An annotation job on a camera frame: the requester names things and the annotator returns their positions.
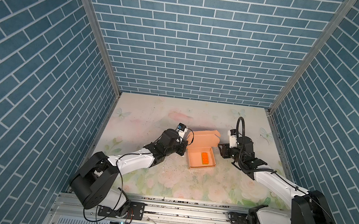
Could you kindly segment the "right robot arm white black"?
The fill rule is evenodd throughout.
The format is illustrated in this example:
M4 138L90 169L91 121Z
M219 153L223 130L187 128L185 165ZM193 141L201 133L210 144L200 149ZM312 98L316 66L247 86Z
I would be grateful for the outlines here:
M224 159L231 158L235 168L264 185L287 206L285 210L267 204L252 207L246 224L336 224L326 197L320 191L309 191L285 179L253 152L230 144L220 144L218 149Z

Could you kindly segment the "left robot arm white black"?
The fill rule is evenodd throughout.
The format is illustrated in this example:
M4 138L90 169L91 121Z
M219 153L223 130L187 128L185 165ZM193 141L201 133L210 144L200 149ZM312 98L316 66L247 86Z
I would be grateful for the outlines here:
M83 208L102 206L123 215L129 205L123 191L123 176L154 167L173 153L184 155L188 146L184 139L186 132L187 129L167 129L156 141L133 153L108 157L97 152L71 177L70 188Z

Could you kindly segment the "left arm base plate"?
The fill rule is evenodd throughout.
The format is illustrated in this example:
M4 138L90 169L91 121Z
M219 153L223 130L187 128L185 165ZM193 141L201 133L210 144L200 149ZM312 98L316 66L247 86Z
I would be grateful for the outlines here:
M143 214L145 211L146 204L143 202L134 202L134 201L127 201L125 202L122 207L113 211L108 207L99 207L98 208L98 216L100 217L120 217L125 218L128 215L128 219L133 220L142 220Z

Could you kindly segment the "pink cardboard paper box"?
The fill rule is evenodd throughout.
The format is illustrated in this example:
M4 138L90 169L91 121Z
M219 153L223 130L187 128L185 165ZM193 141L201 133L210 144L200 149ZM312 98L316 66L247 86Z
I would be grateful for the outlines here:
M188 136L188 142L191 144L187 146L187 162L189 169L211 168L216 166L214 156L214 148L218 147L220 143L221 134L217 130L195 131ZM201 153L209 154L209 164L203 165L201 160Z

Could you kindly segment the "small orange tag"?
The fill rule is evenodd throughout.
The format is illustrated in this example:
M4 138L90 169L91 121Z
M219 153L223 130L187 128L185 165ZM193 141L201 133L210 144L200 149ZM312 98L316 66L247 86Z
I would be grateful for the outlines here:
M208 153L205 153L205 152L202 152L201 153L201 162L203 165L208 165L209 164L209 154Z

